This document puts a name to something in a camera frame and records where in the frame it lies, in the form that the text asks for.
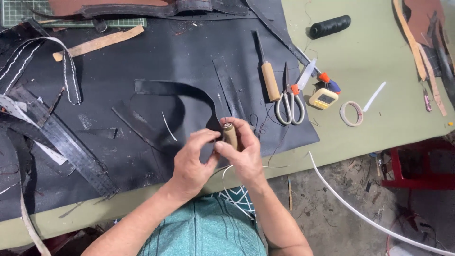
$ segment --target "needle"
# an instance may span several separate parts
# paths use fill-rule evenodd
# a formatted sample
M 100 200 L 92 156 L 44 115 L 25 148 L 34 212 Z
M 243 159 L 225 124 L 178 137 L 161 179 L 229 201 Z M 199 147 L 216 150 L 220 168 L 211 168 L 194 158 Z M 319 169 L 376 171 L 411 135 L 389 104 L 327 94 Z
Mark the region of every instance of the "needle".
M 221 96 L 220 94 L 218 93 L 218 99 L 220 100 L 220 103 L 221 103 L 221 110 L 223 111 L 223 115 L 224 115 L 224 123 L 228 123 L 228 120 L 226 119 L 226 112 L 224 111 L 224 107 L 223 107 L 223 102 L 221 101 Z

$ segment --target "thread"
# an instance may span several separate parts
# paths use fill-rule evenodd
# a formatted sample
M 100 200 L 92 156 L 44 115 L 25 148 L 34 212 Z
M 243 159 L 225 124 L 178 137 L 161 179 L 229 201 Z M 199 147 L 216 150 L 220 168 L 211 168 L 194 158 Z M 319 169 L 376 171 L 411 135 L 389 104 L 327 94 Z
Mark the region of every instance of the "thread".
M 343 15 L 341 17 L 325 20 L 322 22 L 314 23 L 310 28 L 310 37 L 318 39 L 323 36 L 328 36 L 333 33 L 338 33 L 345 30 L 351 25 L 351 17 Z

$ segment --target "brown leather piece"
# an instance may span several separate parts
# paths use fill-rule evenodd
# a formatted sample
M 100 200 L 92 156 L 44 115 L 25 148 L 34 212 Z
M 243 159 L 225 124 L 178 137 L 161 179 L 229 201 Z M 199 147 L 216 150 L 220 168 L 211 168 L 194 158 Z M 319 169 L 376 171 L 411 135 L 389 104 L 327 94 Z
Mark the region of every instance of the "brown leather piece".
M 408 20 L 408 26 L 415 40 L 426 46 L 433 48 L 431 35 L 427 35 L 430 19 L 434 11 L 441 24 L 444 26 L 444 11 L 440 0 L 404 0 L 404 4 L 411 9 L 411 17 Z
M 55 16 L 77 14 L 84 5 L 137 4 L 166 6 L 173 3 L 175 3 L 175 0 L 49 0 Z

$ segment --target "tan leather strip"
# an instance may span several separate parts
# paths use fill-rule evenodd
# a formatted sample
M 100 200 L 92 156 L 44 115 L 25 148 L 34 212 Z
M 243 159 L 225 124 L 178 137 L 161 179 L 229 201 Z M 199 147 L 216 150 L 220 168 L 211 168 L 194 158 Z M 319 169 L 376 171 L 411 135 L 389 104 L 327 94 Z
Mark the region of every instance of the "tan leather strip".
M 417 44 L 417 47 L 420 50 L 420 54 L 422 55 L 422 59 L 425 63 L 425 66 L 428 70 L 428 76 L 430 77 L 430 85 L 431 85 L 431 90 L 433 91 L 433 97 L 435 99 L 436 105 L 438 105 L 439 110 L 442 113 L 442 116 L 445 117 L 447 115 L 447 112 L 445 111 L 444 104 L 442 104 L 441 101 L 441 95 L 439 95 L 439 90 L 436 84 L 436 78 L 435 74 L 433 73 L 433 67 L 430 64 L 430 61 L 428 60 L 428 57 L 425 53 L 425 50 L 423 49 L 421 44 Z
M 113 33 L 113 34 L 110 34 L 107 36 L 102 36 L 100 38 L 90 40 L 88 42 L 85 42 L 85 43 L 75 46 L 73 48 L 70 48 L 69 52 L 70 52 L 71 57 L 76 57 L 76 56 L 79 56 L 79 55 L 82 55 L 82 54 L 85 54 L 85 53 L 88 53 L 88 52 L 91 52 L 94 50 L 101 49 L 101 48 L 109 46 L 109 45 L 113 45 L 113 44 L 128 40 L 132 37 L 135 37 L 135 36 L 141 34 L 142 32 L 144 32 L 144 28 L 142 27 L 142 25 L 138 25 L 125 32 L 120 31 L 117 33 Z M 52 55 L 53 55 L 55 61 L 61 61 L 63 59 L 62 51 L 55 52 Z
M 425 81 L 426 79 L 426 71 L 425 71 L 425 66 L 422 62 L 422 58 L 419 54 L 419 47 L 417 46 L 417 42 L 415 41 L 414 36 L 412 36 L 411 30 L 408 27 L 408 23 L 406 23 L 406 20 L 404 19 L 403 16 L 403 11 L 398 4 L 398 0 L 394 0 L 394 7 L 395 11 L 397 13 L 399 22 L 401 24 L 401 27 L 403 28 L 403 32 L 406 35 L 406 38 L 408 39 L 409 46 L 411 47 L 412 55 L 414 55 L 414 61 L 415 65 L 417 66 L 417 71 L 419 72 L 419 76 L 422 79 L 422 81 Z

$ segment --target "black leather sheet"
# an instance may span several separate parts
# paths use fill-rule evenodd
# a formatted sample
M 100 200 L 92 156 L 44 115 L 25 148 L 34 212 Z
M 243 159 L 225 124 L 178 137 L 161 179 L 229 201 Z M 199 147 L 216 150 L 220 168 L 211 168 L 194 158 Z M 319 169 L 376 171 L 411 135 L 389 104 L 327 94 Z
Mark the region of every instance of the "black leather sheet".
M 264 12 L 274 11 L 273 25 L 286 37 L 286 23 L 279 0 L 255 0 Z M 287 61 L 291 80 L 298 77 L 296 57 L 271 35 L 257 19 L 217 21 L 192 21 L 151 19 L 145 32 L 125 42 L 93 51 L 74 58 L 77 79 L 81 84 L 82 104 L 72 105 L 62 98 L 55 114 L 73 133 L 107 166 L 107 174 L 121 192 L 165 182 L 172 176 L 173 156 L 152 149 L 132 131 L 111 108 L 123 101 L 132 111 L 159 131 L 170 143 L 162 115 L 177 137 L 176 145 L 185 143 L 192 132 L 205 127 L 212 111 L 210 107 L 193 98 L 176 96 L 137 95 L 134 80 L 165 80 L 189 84 L 206 91 L 214 100 L 222 95 L 213 60 L 223 57 L 229 75 L 238 92 L 247 121 L 259 127 L 269 115 L 274 115 L 273 103 L 268 103 L 262 81 L 258 52 L 253 31 L 258 30 L 267 59 L 271 62 L 278 85 L 282 86 L 284 64 Z M 59 37 L 72 47 L 99 37 L 90 29 L 61 31 Z M 41 96 L 51 105 L 62 87 L 61 63 L 55 62 L 52 53 L 60 51 L 53 42 L 46 42 L 28 65 L 19 82 L 34 95 Z M 117 128 L 115 139 L 90 133 L 76 132 L 84 129 Z M 5 143 L 0 132 L 0 174 L 15 171 L 14 151 Z M 261 154 L 267 156 L 319 141 L 305 115 L 298 126 L 281 126 L 275 117 L 268 120 L 260 137 Z M 203 149 L 205 161 L 213 145 Z M 48 160 L 35 157 L 37 177 L 32 187 L 35 193 L 26 193 L 29 213 L 50 210 L 99 197 L 98 193 L 78 173 L 66 177 L 49 167 Z M 0 191 L 18 182 L 17 174 L 0 175 Z M 18 186 L 0 195 L 0 220 L 20 216 L 20 190 Z

